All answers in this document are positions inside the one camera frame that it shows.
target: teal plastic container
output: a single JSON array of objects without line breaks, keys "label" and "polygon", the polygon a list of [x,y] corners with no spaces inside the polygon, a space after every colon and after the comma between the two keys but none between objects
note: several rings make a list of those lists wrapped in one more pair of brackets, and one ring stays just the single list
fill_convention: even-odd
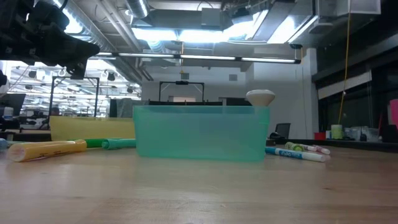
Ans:
[{"label": "teal plastic container", "polygon": [[253,106],[134,106],[145,157],[262,161],[269,109]]}]

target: workbench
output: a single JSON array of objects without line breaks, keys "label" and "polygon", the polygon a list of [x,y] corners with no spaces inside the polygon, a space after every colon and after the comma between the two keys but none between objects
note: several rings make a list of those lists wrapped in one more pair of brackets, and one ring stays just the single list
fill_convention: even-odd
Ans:
[{"label": "workbench", "polygon": [[397,223],[398,154],[329,147],[327,163],[139,157],[92,149],[0,158],[0,223]]}]

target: white wall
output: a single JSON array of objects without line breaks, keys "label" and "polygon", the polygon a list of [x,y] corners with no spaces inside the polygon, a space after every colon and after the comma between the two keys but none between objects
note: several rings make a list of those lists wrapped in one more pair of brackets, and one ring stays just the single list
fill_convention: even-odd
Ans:
[{"label": "white wall", "polygon": [[[180,80],[180,68],[147,68],[154,82],[142,85],[142,100],[158,100],[159,81]],[[190,82],[205,82],[205,100],[218,101],[219,97],[244,98],[246,93],[255,89],[267,89],[276,94],[270,104],[271,123],[269,134],[275,131],[278,123],[291,123],[291,139],[313,139],[318,131],[318,97],[315,85],[311,81],[317,72],[315,49],[308,49],[301,65],[254,63],[246,73],[238,68],[188,67]],[[230,82],[229,74],[237,74],[238,81]],[[176,86],[171,84],[162,92],[162,101],[169,96],[195,97],[201,100],[201,93],[194,86]]]},{"label": "white wall", "polygon": [[313,139],[318,131],[318,99],[311,76],[316,73],[316,50],[308,49],[301,65],[255,63],[246,79],[247,91],[271,90],[269,133],[278,123],[291,123],[291,139]]},{"label": "white wall", "polygon": [[[147,71],[154,78],[154,82],[144,82],[142,84],[142,100],[159,99],[159,81],[179,81],[181,80],[179,67],[169,67],[166,69],[159,67],[149,67]],[[202,68],[202,67],[187,67],[183,69],[184,72],[190,74],[190,82],[204,82],[205,83],[205,100],[219,101],[220,97],[237,97],[244,98],[246,96],[245,76],[239,68]],[[229,74],[237,74],[238,80],[236,82],[229,81]],[[161,101],[167,101],[170,96],[184,96],[195,97],[197,101],[201,101],[201,85],[177,86],[170,84],[162,85]]]}]

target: red object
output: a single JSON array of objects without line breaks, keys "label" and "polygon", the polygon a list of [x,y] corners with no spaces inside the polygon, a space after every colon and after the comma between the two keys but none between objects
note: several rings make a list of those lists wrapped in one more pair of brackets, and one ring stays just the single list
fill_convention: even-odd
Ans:
[{"label": "red object", "polygon": [[391,106],[392,122],[398,128],[398,100],[391,100],[390,106]]},{"label": "red object", "polygon": [[326,140],[326,133],[314,133],[315,140]]}]

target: desk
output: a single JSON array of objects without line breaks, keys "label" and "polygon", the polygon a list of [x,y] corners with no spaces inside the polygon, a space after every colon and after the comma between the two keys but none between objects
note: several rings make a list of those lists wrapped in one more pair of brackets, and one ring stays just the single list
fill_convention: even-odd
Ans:
[{"label": "desk", "polygon": [[7,224],[396,223],[398,154],[330,147],[328,163],[149,159],[134,149],[0,159]]}]

